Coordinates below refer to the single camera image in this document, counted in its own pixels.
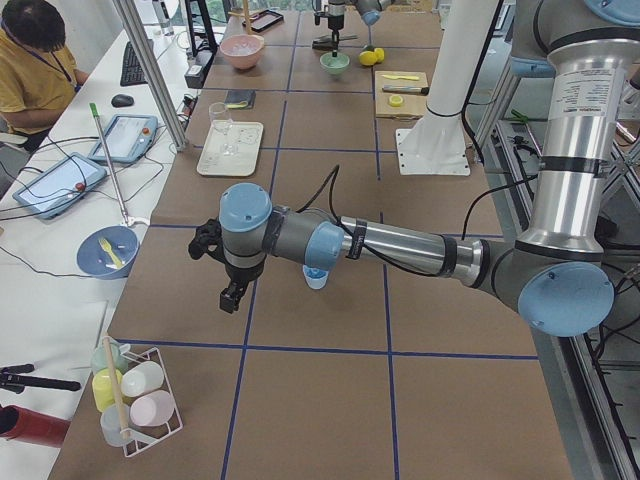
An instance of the computer mouse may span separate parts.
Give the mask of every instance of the computer mouse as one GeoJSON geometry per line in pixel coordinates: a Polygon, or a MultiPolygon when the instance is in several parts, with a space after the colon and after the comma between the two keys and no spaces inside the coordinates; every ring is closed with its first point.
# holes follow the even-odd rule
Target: computer mouse
{"type": "Polygon", "coordinates": [[[115,95],[112,99],[111,99],[111,105],[113,105],[116,108],[120,108],[120,107],[130,107],[131,105],[133,105],[133,97],[130,95],[124,95],[122,93],[119,93],[118,95],[115,95]]]}

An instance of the keyboard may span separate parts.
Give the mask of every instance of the keyboard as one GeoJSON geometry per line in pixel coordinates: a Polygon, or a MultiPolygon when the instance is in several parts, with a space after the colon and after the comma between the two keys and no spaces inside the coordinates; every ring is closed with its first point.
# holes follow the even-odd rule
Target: keyboard
{"type": "MultiPolygon", "coordinates": [[[[153,40],[148,38],[149,46],[153,50],[153,40]]],[[[141,85],[147,83],[144,78],[144,72],[140,61],[136,56],[136,52],[133,51],[131,42],[127,42],[127,46],[124,47],[124,54],[122,56],[122,74],[120,75],[120,86],[129,87],[131,85],[141,85]]]]}

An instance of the yellow shirt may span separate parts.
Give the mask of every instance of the yellow shirt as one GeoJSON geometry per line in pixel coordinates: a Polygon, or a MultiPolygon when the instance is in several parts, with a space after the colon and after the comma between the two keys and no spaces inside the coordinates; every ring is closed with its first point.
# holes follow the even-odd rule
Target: yellow shirt
{"type": "MultiPolygon", "coordinates": [[[[13,42],[0,29],[0,114],[23,110],[57,110],[71,103],[75,96],[76,60],[66,46],[55,52],[55,57],[53,55],[40,55],[52,65],[49,66],[13,42]],[[61,71],[56,58],[71,78],[71,83],[61,71]]],[[[11,131],[27,134],[41,132],[52,126],[13,128],[9,125],[11,131]]]]}

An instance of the clear glass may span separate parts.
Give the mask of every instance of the clear glass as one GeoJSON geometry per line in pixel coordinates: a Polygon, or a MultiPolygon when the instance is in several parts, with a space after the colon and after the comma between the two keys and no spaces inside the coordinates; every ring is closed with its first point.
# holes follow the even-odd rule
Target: clear glass
{"type": "Polygon", "coordinates": [[[229,142],[229,130],[233,126],[233,119],[229,114],[229,109],[223,102],[216,102],[209,105],[209,119],[214,130],[224,135],[224,143],[220,149],[222,155],[235,155],[238,153],[238,146],[229,142]]]}

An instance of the warning label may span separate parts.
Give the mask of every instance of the warning label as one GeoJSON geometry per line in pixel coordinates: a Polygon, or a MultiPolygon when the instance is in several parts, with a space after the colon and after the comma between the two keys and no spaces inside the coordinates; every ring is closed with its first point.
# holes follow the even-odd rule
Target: warning label
{"type": "Polygon", "coordinates": [[[623,75],[616,75],[614,68],[595,68],[578,70],[558,75],[553,85],[553,96],[549,109],[549,120],[562,117],[603,117],[611,116],[615,119],[617,110],[617,96],[620,83],[622,87],[623,75]],[[609,105],[611,99],[615,105],[609,105]]]}

